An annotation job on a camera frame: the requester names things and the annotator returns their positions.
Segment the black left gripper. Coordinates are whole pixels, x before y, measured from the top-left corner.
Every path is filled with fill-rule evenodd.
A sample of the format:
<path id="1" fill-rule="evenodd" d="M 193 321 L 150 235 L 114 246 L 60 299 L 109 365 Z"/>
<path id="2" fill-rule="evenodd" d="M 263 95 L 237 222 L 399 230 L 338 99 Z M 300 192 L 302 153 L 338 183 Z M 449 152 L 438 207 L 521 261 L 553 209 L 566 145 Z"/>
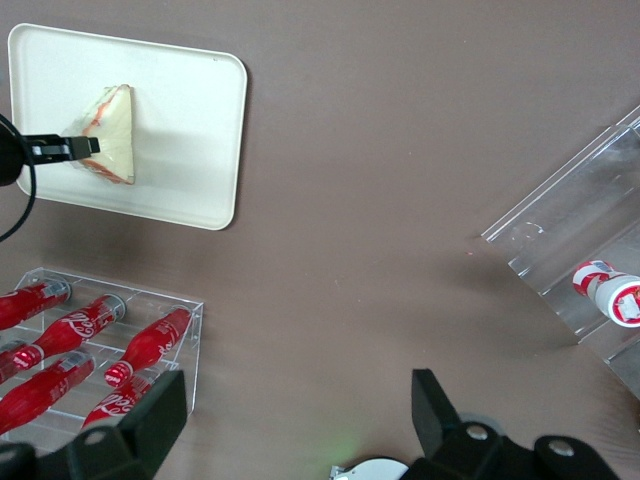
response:
<path id="1" fill-rule="evenodd" d="M 53 164 L 71 160 L 71 155 L 91 155 L 100 152 L 95 137 L 61 137 L 56 134 L 24 136 L 30 146 L 34 164 Z M 21 175 L 25 162 L 22 137 L 14 125 L 1 116 L 1 185 L 14 183 Z"/>

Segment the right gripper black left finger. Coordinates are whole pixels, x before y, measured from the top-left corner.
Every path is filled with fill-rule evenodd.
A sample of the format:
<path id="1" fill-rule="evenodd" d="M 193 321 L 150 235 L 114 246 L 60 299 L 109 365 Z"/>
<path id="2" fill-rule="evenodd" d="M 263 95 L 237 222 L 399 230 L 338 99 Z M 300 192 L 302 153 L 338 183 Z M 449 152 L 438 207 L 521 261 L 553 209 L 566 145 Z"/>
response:
<path id="1" fill-rule="evenodd" d="M 37 479 L 152 479 L 187 420 L 185 377 L 161 374 L 117 421 L 95 422 L 74 440 L 37 460 Z"/>

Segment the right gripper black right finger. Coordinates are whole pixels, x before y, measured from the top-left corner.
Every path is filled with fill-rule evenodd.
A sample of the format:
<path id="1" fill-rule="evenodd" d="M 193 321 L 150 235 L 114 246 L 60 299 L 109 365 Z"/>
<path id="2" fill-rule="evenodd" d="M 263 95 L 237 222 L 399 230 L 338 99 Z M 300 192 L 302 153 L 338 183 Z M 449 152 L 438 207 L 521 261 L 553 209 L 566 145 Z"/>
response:
<path id="1" fill-rule="evenodd" d="M 411 413 L 424 455 L 412 479 L 529 479 L 531 452 L 488 424 L 463 421 L 429 369 L 412 372 Z"/>

